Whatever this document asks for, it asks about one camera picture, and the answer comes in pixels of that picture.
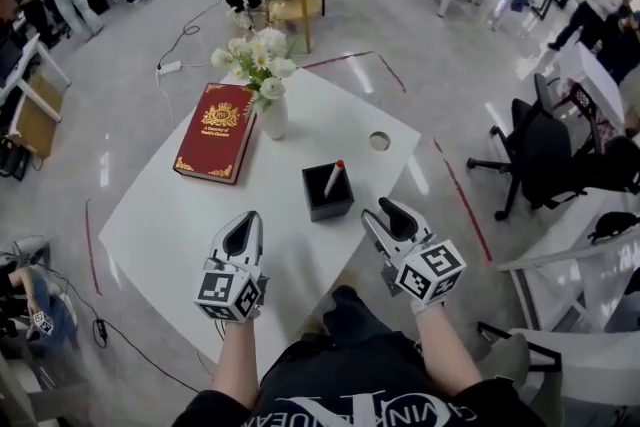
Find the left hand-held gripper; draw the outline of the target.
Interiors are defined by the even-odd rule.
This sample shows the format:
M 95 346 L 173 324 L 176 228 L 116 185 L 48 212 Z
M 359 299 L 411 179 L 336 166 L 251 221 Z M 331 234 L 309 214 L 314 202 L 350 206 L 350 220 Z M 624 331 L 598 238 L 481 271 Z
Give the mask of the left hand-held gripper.
M 264 304 L 268 277 L 257 265 L 263 253 L 263 221 L 247 211 L 229 221 L 214 236 L 200 273 L 194 303 L 210 319 L 245 323 Z

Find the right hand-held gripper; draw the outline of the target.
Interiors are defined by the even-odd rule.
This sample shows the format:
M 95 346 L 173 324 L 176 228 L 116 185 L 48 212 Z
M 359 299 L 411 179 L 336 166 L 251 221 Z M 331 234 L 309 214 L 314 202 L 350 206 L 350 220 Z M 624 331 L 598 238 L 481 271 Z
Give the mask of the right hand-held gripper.
M 391 260 L 395 240 L 412 239 L 418 223 L 401 203 L 381 197 L 378 204 L 388 216 L 389 227 L 368 209 L 362 211 L 361 223 L 376 250 Z M 432 304 L 445 300 L 466 267 L 452 241 L 444 240 L 431 245 L 419 244 L 400 261 L 387 261 L 382 276 L 392 296 L 404 292 L 418 304 Z

